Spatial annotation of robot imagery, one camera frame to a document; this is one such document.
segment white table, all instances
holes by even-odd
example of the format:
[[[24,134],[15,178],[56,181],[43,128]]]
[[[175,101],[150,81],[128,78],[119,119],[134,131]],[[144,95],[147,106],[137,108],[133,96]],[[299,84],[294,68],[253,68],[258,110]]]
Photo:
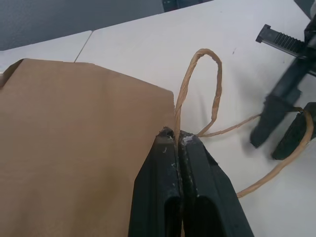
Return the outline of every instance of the white table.
[[[261,112],[265,96],[292,59],[255,42],[264,24],[302,40],[308,22],[292,0],[215,0],[97,30],[77,61],[171,90],[176,101],[191,57],[200,48],[210,48],[223,61],[219,115],[210,129],[217,131]],[[182,109],[183,130],[198,132],[210,121],[216,71],[210,58],[200,59]],[[306,78],[298,104],[316,101],[315,87],[315,79]],[[294,117],[289,115],[259,149],[249,144],[257,122],[203,142],[240,191],[277,164],[269,154]],[[278,177],[240,200],[256,237],[315,236],[315,153],[315,145],[309,145]]]
[[[23,58],[74,62],[92,31],[0,51],[0,73]]]

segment gray wall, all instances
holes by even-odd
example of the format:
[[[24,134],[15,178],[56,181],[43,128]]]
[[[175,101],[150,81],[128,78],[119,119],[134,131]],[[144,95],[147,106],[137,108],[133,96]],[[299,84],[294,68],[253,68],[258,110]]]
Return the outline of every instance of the gray wall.
[[[0,0],[0,50],[162,12],[162,0]]]

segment brown paper bag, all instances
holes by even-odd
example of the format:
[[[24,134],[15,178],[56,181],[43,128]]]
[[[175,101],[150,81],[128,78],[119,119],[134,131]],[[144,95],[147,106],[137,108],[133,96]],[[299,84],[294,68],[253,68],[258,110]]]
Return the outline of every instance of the brown paper bag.
[[[172,92],[88,63],[31,59],[2,82],[0,236],[126,237],[134,179],[173,127]]]

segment table surface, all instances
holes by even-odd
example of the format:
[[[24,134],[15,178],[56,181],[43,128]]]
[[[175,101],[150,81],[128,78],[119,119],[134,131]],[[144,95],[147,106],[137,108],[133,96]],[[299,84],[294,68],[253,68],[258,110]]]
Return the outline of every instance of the table surface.
[[[155,15],[92,33],[78,57],[150,82],[178,96],[187,66],[200,48],[209,48],[223,62],[223,94],[218,119],[210,131],[225,129],[261,112],[271,91],[293,59],[255,39],[264,26],[303,39],[307,16],[292,0],[215,0]],[[216,64],[201,58],[193,73],[182,109],[182,130],[196,133],[211,118]],[[298,105],[315,101],[316,82],[307,76]],[[228,134],[203,139],[211,155],[241,191],[267,174],[278,161],[270,158],[294,119],[284,122],[259,149],[249,144],[257,121]],[[304,153],[275,179],[240,199],[256,237],[314,236],[316,230],[316,146]]]
[[[74,62],[92,31],[0,51],[0,73],[23,58]]]

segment clamp jaw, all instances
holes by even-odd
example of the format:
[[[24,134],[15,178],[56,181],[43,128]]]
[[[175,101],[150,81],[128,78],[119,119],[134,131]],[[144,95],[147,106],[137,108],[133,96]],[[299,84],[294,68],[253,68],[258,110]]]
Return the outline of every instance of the clamp jaw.
[[[253,237],[234,188],[193,134],[181,131],[178,150],[165,128],[134,183],[129,237]]]

